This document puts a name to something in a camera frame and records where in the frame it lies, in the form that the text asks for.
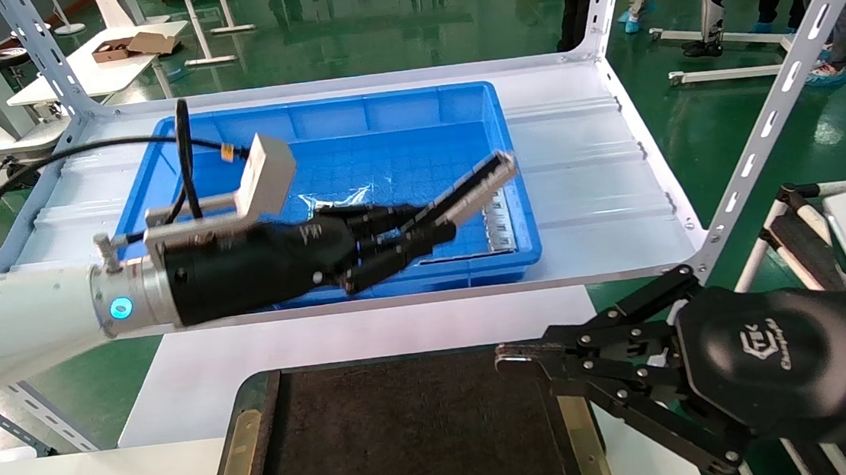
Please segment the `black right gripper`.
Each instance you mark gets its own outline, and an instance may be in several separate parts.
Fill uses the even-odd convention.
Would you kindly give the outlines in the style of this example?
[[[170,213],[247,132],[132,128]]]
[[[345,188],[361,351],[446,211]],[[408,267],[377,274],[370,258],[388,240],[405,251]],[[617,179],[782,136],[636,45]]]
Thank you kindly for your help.
[[[591,401],[709,475],[737,474],[764,440],[833,444],[846,458],[846,293],[702,289],[678,265],[591,320],[498,345],[494,366]],[[689,298],[675,329],[668,310]],[[707,430],[617,377],[633,366],[608,361],[677,351],[677,340],[687,409]]]

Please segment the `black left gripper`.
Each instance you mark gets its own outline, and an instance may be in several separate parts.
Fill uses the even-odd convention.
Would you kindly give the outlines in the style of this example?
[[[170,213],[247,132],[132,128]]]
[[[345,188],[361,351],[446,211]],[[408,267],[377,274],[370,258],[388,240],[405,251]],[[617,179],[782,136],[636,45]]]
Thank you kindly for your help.
[[[265,310],[332,284],[354,296],[401,273],[454,239],[453,222],[362,240],[404,226],[417,204],[318,208],[303,223],[257,223],[202,244],[166,250],[169,293],[179,325]]]

